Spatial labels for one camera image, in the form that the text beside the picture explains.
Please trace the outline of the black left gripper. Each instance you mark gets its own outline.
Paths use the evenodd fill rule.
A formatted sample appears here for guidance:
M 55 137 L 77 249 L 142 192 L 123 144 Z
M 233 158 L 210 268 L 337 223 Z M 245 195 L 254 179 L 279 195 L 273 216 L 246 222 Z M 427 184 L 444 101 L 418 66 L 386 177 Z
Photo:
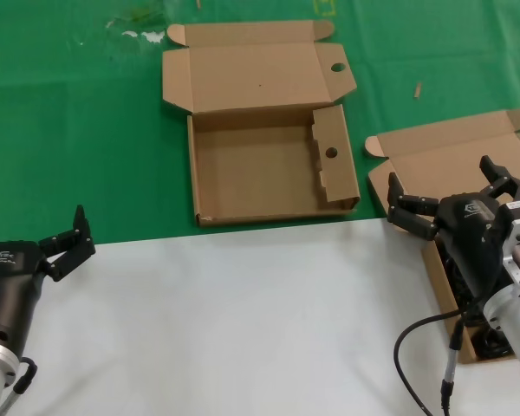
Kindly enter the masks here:
M 10 351 L 23 351 L 45 273 L 60 282 L 95 252 L 82 205 L 76 207 L 69 231 L 44 238 L 38 244 L 0 242 L 0 345 Z M 52 263 L 46 260 L 56 255 Z

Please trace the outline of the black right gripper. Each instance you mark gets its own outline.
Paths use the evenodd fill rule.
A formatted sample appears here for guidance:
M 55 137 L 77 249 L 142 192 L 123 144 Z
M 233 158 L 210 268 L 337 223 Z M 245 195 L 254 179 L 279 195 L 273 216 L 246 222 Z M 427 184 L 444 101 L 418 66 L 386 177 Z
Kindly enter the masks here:
M 432 241 L 439 228 L 440 239 L 472 295 L 488 299 L 501 269 L 500 249 L 487 237 L 499 208 L 494 198 L 508 194 L 514 201 L 520 200 L 520 179 L 488 155 L 481 158 L 479 168 L 488 181 L 483 194 L 461 193 L 440 202 L 405 194 L 398 176 L 391 172 L 387 221 L 426 241 Z

